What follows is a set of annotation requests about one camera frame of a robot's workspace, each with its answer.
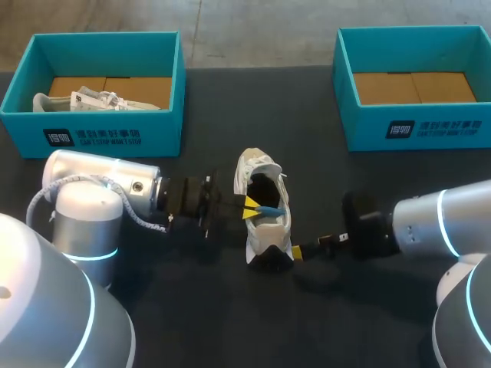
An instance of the screw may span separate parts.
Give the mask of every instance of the screw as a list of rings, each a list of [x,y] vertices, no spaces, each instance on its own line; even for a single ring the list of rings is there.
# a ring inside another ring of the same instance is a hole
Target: screw
[[[135,182],[133,184],[133,190],[135,192],[141,192],[143,190],[143,184],[141,182]]]
[[[9,299],[12,293],[5,286],[0,286],[0,299]]]

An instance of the teal box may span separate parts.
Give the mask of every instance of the teal box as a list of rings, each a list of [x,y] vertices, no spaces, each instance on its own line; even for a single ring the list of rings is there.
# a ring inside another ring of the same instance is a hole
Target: teal box
[[[463,72],[476,103],[361,105],[353,73]],[[341,28],[333,83],[350,151],[491,146],[491,41],[480,26]]]
[[[172,77],[169,109],[33,113],[32,98],[48,94],[54,77]],[[185,84],[179,32],[35,34],[0,117],[24,158],[45,158],[60,147],[112,157],[178,156]]]

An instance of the shoe tongue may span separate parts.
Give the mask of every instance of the shoe tongue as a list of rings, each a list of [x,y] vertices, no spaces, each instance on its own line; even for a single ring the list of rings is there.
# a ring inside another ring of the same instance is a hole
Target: shoe tongue
[[[252,171],[252,175],[254,174],[265,174],[271,180],[276,181],[283,169],[277,163],[262,163],[257,165]]]
[[[99,92],[96,92],[95,90],[91,90],[90,88],[87,88],[85,86],[80,87],[80,90],[78,90],[79,94],[84,94],[85,96],[89,96],[92,98],[99,98]]]

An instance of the white sneaker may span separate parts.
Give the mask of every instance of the white sneaker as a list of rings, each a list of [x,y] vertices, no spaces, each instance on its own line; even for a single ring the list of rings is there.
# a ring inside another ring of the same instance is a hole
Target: white sneaker
[[[276,255],[281,255],[288,263],[293,261],[290,240],[292,219],[282,175],[282,167],[258,148],[246,149],[239,158],[234,193],[248,195],[260,205],[285,210],[285,215],[278,218],[246,219],[248,236],[245,259],[248,264],[255,258],[271,258]]]
[[[78,92],[72,92],[69,97],[48,97],[36,94],[32,100],[32,110],[35,113],[45,111],[102,111],[102,110],[160,110],[150,103],[124,100],[114,92],[96,92],[87,87],[81,87]]]

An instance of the black tabletop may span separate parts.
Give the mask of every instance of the black tabletop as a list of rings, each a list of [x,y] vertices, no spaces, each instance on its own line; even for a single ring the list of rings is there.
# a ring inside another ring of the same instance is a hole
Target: black tabletop
[[[0,74],[0,90],[11,77]],[[288,175],[294,243],[342,230],[346,189],[389,208],[491,176],[489,150],[349,153],[329,67],[189,70],[181,156],[137,161],[167,176],[217,168],[226,196],[254,146]],[[44,160],[22,159],[4,130],[0,160],[0,211],[24,220]],[[48,239],[50,211],[35,214]],[[437,366],[431,324],[451,261],[341,257],[263,274],[246,267],[242,222],[218,221],[209,242],[183,228],[165,236],[125,222],[111,292],[133,320],[136,367]]]

